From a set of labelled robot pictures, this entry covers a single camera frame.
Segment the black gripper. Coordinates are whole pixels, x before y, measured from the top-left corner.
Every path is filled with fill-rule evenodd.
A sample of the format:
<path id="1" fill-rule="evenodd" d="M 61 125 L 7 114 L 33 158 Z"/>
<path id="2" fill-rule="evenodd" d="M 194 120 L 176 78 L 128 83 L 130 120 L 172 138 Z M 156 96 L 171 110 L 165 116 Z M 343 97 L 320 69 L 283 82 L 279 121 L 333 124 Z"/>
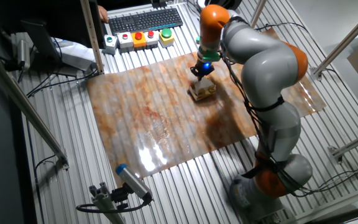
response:
<path id="1" fill-rule="evenodd" d="M 190 68 L 192 74 L 197 77 L 197 81 L 200 82 L 205 76 L 214 71 L 214 66 L 211 62 L 197 61 L 195 66 Z"/>

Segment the person's hand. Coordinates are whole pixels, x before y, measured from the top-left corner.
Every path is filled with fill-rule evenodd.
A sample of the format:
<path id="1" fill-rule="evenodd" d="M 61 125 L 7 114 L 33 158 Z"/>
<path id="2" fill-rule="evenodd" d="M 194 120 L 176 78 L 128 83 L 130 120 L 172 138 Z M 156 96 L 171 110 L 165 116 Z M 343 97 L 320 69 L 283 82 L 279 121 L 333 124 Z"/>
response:
<path id="1" fill-rule="evenodd" d="M 107 24 L 109 22 L 107 10 L 102 6 L 98 6 L 98 11 L 99 11 L 99 17 L 100 17 L 101 21 L 103 23 Z"/>

